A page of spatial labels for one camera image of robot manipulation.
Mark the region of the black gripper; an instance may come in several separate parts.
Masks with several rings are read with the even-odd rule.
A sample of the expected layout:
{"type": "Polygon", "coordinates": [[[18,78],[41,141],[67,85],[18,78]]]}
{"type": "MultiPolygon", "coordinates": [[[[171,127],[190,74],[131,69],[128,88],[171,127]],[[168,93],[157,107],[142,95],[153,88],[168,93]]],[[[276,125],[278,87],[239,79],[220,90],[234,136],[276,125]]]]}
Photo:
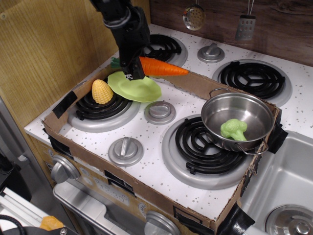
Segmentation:
{"type": "Polygon", "coordinates": [[[150,30],[141,7],[129,7],[130,17],[121,26],[112,29],[119,48],[119,58],[123,72],[129,80],[145,77],[140,56],[150,42],[150,30]]]}

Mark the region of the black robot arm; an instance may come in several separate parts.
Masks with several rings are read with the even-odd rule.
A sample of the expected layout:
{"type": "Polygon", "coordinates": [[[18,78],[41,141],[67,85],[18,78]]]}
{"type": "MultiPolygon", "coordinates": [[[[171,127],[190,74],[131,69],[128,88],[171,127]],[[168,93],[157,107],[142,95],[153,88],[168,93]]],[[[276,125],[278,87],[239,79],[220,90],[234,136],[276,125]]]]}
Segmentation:
{"type": "Polygon", "coordinates": [[[140,61],[150,43],[150,30],[144,10],[129,0],[92,0],[102,14],[104,25],[111,30],[119,49],[120,66],[131,80],[143,79],[140,61]]]}

